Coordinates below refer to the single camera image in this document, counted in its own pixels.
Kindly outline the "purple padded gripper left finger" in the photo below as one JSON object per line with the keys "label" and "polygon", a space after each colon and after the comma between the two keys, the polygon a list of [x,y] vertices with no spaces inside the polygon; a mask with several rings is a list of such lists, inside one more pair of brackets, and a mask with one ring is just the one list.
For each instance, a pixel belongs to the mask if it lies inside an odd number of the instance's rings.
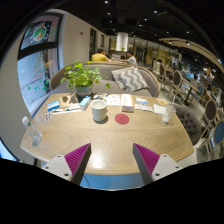
{"label": "purple padded gripper left finger", "polygon": [[79,185],[90,155],[91,144],[88,143],[66,155],[57,154],[42,169]]}

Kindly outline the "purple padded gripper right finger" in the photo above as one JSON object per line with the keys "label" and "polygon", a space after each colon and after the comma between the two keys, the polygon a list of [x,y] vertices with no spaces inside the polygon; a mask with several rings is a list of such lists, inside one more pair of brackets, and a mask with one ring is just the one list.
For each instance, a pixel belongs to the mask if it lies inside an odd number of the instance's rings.
{"label": "purple padded gripper right finger", "polygon": [[182,169],[168,154],[157,154],[144,146],[134,143],[133,155],[145,185]]}

